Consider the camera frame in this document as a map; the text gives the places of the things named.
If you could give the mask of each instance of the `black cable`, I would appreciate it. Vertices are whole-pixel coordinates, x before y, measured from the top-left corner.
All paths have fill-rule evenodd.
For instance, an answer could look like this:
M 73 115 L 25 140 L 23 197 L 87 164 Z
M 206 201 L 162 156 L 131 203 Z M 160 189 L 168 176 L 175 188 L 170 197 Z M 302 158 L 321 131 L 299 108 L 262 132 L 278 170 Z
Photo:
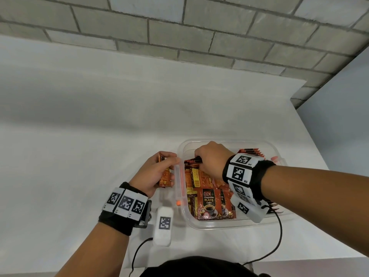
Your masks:
M 131 273 L 128 275 L 128 277 L 131 277 L 131 274 L 132 274 L 132 272 L 133 272 L 133 263 L 135 262 L 135 258 L 136 258 L 136 255 L 137 255 L 137 252 L 138 252 L 138 250 L 141 248 L 141 246 L 143 245 L 143 244 L 145 244 L 146 242 L 148 242 L 148 241 L 152 241 L 153 240 L 153 237 L 151 237 L 151 238 L 147 238 L 144 242 L 142 242 L 140 245 L 139 245 L 139 247 L 137 248 L 137 250 L 136 250 L 136 253 L 135 253 L 135 255 L 133 256 L 133 260 L 132 260 L 132 271 L 131 271 Z
M 265 207 L 269 207 L 269 208 L 270 208 L 270 210 L 272 210 L 272 211 L 274 212 L 274 214 L 276 214 L 277 219 L 278 219 L 278 221 L 279 221 L 279 226 L 280 226 L 280 236 L 279 236 L 278 244 L 277 244 L 277 246 L 274 248 L 274 250 L 273 250 L 273 251 L 271 251 L 270 253 L 266 254 L 265 256 L 263 256 L 263 257 L 261 257 L 261 258 L 259 258 L 259 259 L 252 260 L 252 261 L 247 261 L 247 262 L 245 262 L 243 265 L 246 265 L 246 264 L 249 264 L 249 263 L 253 263 L 253 262 L 256 262 L 256 261 L 260 261 L 260 260 L 265 259 L 266 257 L 270 256 L 271 254 L 273 254 L 273 253 L 274 253 L 274 252 L 279 248 L 280 242 L 282 241 L 282 222 L 280 221 L 280 219 L 279 219 L 279 216 L 278 216 L 277 212 L 276 212 L 276 211 L 274 211 L 274 210 L 273 210 L 273 208 L 271 208 L 270 206 L 265 206 Z

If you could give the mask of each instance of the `gray brick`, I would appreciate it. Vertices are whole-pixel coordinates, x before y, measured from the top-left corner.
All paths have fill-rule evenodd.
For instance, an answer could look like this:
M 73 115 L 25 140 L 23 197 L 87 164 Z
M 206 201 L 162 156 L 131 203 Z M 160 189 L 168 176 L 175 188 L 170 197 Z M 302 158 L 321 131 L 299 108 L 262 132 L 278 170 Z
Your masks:
M 281 74 L 285 68 L 286 67 L 274 66 L 274 65 L 263 64 L 263 63 L 256 63 L 256 62 L 244 61 L 244 60 L 236 60 L 233 65 L 233 69 L 254 71 L 254 72 L 266 73 L 266 74 L 272 74 L 272 75 Z
M 303 45 L 318 27 L 317 24 L 258 13 L 248 35 L 273 41 Z
M 355 54 L 367 44 L 369 37 L 355 32 L 321 26 L 311 37 L 306 46 L 335 51 L 345 54 Z
M 225 68 L 230 68 L 233 62 L 230 58 L 189 51 L 180 51 L 178 60 Z
M 108 9 L 108 0 L 56 0 L 76 5 L 84 5 L 88 7 L 95 7 L 100 9 Z
M 307 88 L 303 86 L 298 91 L 296 91 L 295 94 L 292 95 L 292 98 L 307 100 L 317 91 L 318 91 L 318 88 Z
M 69 6 L 43 0 L 0 0 L 0 16 L 19 23 L 78 31 Z
M 26 27 L 18 24 L 0 23 L 0 34 L 32 40 L 49 41 L 40 28 Z
M 321 23 L 351 26 L 369 8 L 366 0 L 303 0 L 295 15 Z
M 292 68 L 287 68 L 282 74 L 282 76 L 288 77 L 288 78 L 306 80 L 307 82 L 305 83 L 304 86 L 310 86 L 310 87 L 319 87 L 331 77 L 328 74 L 317 73 L 317 72 L 307 71 L 307 70 L 292 69 Z
M 208 0 L 187 0 L 184 23 L 209 29 L 246 34 L 255 11 Z
M 299 0 L 227 0 L 227 2 L 268 9 L 280 13 L 291 13 Z
M 110 0 L 111 9 L 172 22 L 181 22 L 185 0 Z
M 347 65 L 351 60 L 351 57 L 327 54 L 321 62 L 316 65 L 314 70 L 335 73 Z
M 369 13 L 367 13 L 356 25 L 355 29 L 369 32 Z
M 305 103 L 305 100 L 295 98 L 291 98 L 290 101 L 292 105 L 295 107 L 295 109 L 298 109 L 298 107 L 300 107 L 303 103 Z
M 313 68 L 324 55 L 324 52 L 275 44 L 268 56 L 265 58 L 265 61 L 310 69 Z
M 147 20 L 143 18 L 73 8 L 83 33 L 147 43 Z
M 51 30 L 47 30 L 47 33 L 49 34 L 51 40 L 57 43 L 67 43 L 75 46 L 87 46 L 89 48 L 110 49 L 113 51 L 117 50 L 115 41 L 113 40 Z
M 177 59 L 177 50 L 160 46 L 140 45 L 138 43 L 118 42 L 119 51 L 138 55 Z
M 210 53 L 263 60 L 271 46 L 271 43 L 217 32 L 215 33 Z
M 207 52 L 213 32 L 179 24 L 150 20 L 150 43 Z

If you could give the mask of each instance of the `brick wall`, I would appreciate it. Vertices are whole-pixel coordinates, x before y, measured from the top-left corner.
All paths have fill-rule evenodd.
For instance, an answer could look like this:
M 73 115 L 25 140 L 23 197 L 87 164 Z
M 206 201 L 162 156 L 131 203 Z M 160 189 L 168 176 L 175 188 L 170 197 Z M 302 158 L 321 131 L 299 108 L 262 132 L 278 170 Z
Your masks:
M 0 0 L 0 34 L 307 80 L 369 42 L 366 0 Z

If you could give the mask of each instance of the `plastic storage bin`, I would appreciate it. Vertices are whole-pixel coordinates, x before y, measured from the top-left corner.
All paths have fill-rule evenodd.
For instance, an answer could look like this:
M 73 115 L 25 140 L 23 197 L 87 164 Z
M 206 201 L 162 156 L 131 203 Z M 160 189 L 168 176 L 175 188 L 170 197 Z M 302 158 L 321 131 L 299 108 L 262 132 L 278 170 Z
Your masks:
M 183 142 L 179 148 L 177 155 L 183 159 L 190 159 L 194 157 L 195 149 L 202 145 L 206 145 L 211 140 L 188 140 Z M 286 162 L 281 158 L 277 149 L 270 143 L 265 141 L 223 141 L 223 140 L 212 140 L 219 144 L 223 144 L 226 148 L 234 153 L 237 153 L 239 149 L 245 148 L 259 148 L 260 151 L 265 155 L 265 159 L 270 160 L 273 158 L 277 165 L 286 166 Z M 180 208 L 184 220 L 191 227 L 195 229 L 227 229 L 227 228 L 242 228 L 246 226 L 258 225 L 248 218 L 242 219 L 225 219 L 225 220 L 197 220 L 195 219 L 188 209 L 187 203 L 187 191 L 186 191 L 186 181 L 185 181 L 185 165 L 180 163 L 174 167 L 175 174 L 175 195 L 176 200 L 181 202 Z M 281 221 L 286 221 L 294 219 L 297 217 L 296 214 L 292 213 L 290 210 L 283 208 L 278 205 L 278 212 L 283 212 L 279 215 Z M 275 214 L 268 214 L 259 224 L 274 223 L 278 222 Z

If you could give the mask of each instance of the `person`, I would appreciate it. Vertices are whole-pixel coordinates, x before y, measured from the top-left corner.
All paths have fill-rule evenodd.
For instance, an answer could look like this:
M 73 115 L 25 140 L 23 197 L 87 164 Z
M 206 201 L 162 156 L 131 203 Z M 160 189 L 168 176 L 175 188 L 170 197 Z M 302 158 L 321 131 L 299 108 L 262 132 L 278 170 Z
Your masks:
M 168 167 L 180 162 L 175 153 L 160 152 L 150 157 L 129 182 L 149 198 Z M 200 169 L 222 179 L 227 160 L 234 155 L 223 145 L 210 142 L 196 149 L 203 163 Z M 171 186 L 174 176 L 171 175 Z M 313 223 L 329 235 L 369 255 L 369 177 L 327 170 L 271 166 L 261 179 L 262 195 Z M 119 276 L 129 236 L 102 222 L 97 223 L 85 241 L 56 274 L 56 277 Z M 257 276 L 240 264 L 206 257 L 170 260 L 146 269 L 141 276 Z

